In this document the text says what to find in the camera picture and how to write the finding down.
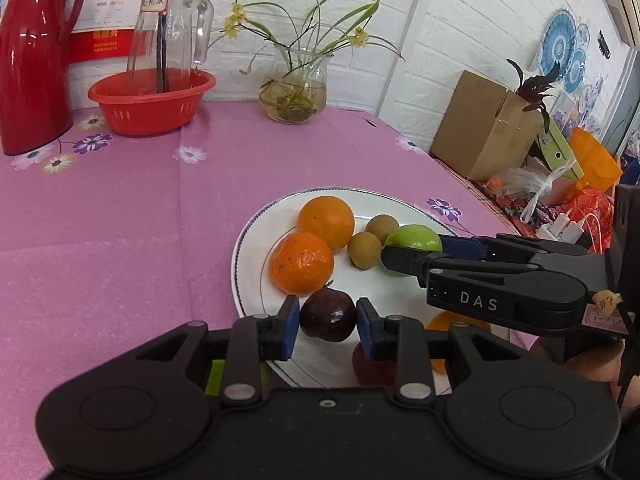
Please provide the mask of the green apple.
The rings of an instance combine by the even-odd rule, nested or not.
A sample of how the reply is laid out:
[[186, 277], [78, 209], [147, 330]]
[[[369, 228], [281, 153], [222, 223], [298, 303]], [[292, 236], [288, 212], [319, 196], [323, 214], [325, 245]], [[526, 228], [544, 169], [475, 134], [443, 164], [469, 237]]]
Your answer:
[[381, 261], [386, 270], [411, 275], [413, 263], [428, 252], [442, 252], [440, 236], [422, 224], [407, 224], [386, 238]]
[[[224, 364], [226, 364], [225, 360], [212, 361], [212, 368], [210, 369], [208, 381], [205, 387], [206, 396], [220, 395], [222, 375], [224, 374]], [[271, 379], [270, 367], [265, 363], [260, 364], [260, 379], [262, 380], [262, 385], [264, 387], [267, 387], [270, 385], [270, 379]]]

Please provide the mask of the dark red plum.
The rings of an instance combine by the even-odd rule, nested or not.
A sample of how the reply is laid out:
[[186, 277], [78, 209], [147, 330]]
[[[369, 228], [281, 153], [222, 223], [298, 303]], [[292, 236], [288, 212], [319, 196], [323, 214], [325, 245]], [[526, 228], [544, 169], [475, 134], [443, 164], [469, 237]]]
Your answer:
[[372, 361], [364, 355], [362, 344], [358, 342], [352, 352], [352, 369], [363, 386], [384, 386], [391, 389], [396, 378], [397, 365], [392, 361]]

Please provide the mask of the large rough orange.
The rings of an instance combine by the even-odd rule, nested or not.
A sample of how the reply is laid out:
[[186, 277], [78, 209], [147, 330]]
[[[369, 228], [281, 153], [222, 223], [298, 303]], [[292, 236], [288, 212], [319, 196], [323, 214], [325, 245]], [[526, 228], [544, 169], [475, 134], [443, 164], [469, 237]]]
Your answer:
[[[428, 330], [436, 330], [436, 332], [446, 332], [449, 326], [454, 323], [466, 323], [476, 326], [481, 330], [486, 330], [486, 332], [491, 332], [491, 325], [489, 323], [450, 311], [439, 312], [438, 315], [435, 315], [434, 318], [431, 319], [426, 328]], [[435, 372], [447, 375], [444, 360], [431, 359], [431, 364]]]

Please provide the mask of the dark purple plum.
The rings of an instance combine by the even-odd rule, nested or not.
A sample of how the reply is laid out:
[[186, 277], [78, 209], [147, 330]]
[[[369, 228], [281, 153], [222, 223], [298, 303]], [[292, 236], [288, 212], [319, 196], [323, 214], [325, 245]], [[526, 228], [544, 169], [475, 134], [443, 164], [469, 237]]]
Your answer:
[[342, 342], [354, 331], [357, 311], [346, 292], [329, 287], [314, 292], [299, 312], [299, 326], [310, 338]]

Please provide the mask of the plaid cloth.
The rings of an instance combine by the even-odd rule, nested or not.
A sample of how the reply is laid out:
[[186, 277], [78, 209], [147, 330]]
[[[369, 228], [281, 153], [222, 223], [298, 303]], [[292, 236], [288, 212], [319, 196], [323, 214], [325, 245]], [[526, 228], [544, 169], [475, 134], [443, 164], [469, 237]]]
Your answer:
[[437, 162], [443, 170], [447, 171], [451, 177], [455, 178], [462, 186], [464, 186], [492, 214], [497, 216], [500, 222], [506, 226], [506, 232], [518, 236], [536, 238], [535, 231], [532, 228], [526, 226], [517, 218], [511, 217], [510, 214], [508, 214], [501, 205], [496, 202], [495, 196], [485, 192], [483, 182], [466, 180], [438, 158], [435, 158], [435, 162]]

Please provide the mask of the clear plastic bag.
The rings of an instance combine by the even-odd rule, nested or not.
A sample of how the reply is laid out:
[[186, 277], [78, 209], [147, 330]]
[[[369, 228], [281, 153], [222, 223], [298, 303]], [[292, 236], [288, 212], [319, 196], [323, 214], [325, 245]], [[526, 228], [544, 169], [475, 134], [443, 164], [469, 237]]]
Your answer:
[[521, 211], [521, 222], [528, 223], [533, 217], [538, 203], [552, 192], [554, 182], [573, 169], [576, 158], [572, 156], [567, 162], [548, 174], [529, 167], [509, 168], [492, 177], [487, 184], [497, 197], [511, 197], [514, 200], [525, 200], [527, 204]]

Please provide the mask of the red plastic bag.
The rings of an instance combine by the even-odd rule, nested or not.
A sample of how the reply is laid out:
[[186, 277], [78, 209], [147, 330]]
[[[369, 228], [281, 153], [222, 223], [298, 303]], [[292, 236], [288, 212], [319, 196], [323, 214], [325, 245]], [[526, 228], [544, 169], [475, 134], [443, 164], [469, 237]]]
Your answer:
[[604, 193], [586, 186], [568, 203], [556, 206], [555, 210], [566, 214], [590, 235], [592, 244], [589, 251], [593, 254], [603, 254], [611, 247], [614, 207]]

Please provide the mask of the smooth orange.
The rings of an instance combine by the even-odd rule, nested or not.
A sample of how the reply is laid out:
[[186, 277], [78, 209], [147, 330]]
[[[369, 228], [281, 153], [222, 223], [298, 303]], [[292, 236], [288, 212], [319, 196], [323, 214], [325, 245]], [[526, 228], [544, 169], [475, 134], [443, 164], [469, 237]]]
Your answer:
[[322, 238], [334, 252], [343, 249], [355, 231], [352, 208], [334, 196], [319, 196], [299, 211], [296, 228]]

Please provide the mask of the green box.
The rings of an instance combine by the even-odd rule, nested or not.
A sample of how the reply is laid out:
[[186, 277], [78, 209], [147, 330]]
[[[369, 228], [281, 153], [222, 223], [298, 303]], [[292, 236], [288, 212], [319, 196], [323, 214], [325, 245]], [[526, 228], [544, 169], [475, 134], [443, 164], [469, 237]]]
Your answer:
[[573, 156], [565, 136], [554, 122], [550, 122], [549, 130], [544, 129], [536, 137], [536, 145], [540, 149], [541, 157], [550, 170], [564, 166]]

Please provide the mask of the cardboard box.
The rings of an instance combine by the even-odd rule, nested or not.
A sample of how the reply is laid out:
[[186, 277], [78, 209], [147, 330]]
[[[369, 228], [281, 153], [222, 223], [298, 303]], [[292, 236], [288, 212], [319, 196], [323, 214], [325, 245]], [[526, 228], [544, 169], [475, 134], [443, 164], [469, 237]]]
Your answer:
[[487, 181], [522, 166], [544, 125], [538, 110], [515, 92], [465, 70], [454, 89], [430, 152], [460, 176]]

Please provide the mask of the dark purple plant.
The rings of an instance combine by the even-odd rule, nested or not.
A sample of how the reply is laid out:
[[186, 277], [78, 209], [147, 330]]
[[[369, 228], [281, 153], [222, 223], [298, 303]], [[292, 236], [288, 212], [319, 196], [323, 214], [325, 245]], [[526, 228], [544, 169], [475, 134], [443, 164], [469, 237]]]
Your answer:
[[539, 112], [542, 120], [544, 121], [544, 132], [548, 133], [551, 118], [548, 108], [546, 107], [546, 104], [544, 104], [544, 98], [548, 96], [547, 91], [552, 88], [553, 84], [559, 77], [561, 69], [560, 63], [554, 62], [552, 69], [548, 74], [524, 78], [524, 72], [517, 62], [514, 62], [510, 58], [507, 58], [506, 62], [508, 62], [518, 74], [520, 85], [516, 89], [515, 94], [526, 102], [522, 111], [533, 112], [536, 110]]

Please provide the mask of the pink floral tablecloth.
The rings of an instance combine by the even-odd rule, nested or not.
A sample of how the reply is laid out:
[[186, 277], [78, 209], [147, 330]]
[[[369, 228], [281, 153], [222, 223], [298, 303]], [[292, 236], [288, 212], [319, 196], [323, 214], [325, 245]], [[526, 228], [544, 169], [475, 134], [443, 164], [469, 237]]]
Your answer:
[[308, 124], [253, 103], [201, 105], [147, 139], [89, 128], [45, 158], [1, 161], [1, 474], [49, 464], [35, 414], [54, 387], [190, 320], [233, 323], [232, 248], [265, 204], [350, 186], [404, 200], [463, 235], [508, 224], [472, 188], [381, 119], [329, 108]]

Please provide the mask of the blue paper fans decoration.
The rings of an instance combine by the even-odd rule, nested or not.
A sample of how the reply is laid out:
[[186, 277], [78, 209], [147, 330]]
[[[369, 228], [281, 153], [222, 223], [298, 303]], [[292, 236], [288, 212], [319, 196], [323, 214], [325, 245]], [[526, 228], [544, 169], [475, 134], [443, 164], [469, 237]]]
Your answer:
[[552, 108], [552, 118], [564, 129], [587, 128], [593, 116], [605, 78], [589, 71], [591, 34], [587, 23], [577, 23], [570, 10], [556, 12], [542, 34], [535, 67], [549, 73], [555, 64], [559, 75], [554, 83], [559, 89]]

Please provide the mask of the glass pitcher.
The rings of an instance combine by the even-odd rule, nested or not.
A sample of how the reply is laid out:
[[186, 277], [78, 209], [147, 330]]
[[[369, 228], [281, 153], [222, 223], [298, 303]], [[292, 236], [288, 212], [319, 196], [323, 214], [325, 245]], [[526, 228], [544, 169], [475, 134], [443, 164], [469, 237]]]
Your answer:
[[184, 90], [207, 60], [210, 0], [141, 0], [126, 70], [130, 96]]

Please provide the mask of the bedding calendar poster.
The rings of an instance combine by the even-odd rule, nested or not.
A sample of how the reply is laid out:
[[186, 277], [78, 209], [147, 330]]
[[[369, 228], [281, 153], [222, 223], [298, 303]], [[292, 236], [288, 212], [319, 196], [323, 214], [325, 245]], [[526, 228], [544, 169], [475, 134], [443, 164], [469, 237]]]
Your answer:
[[84, 0], [67, 46], [70, 64], [129, 53], [141, 0]]

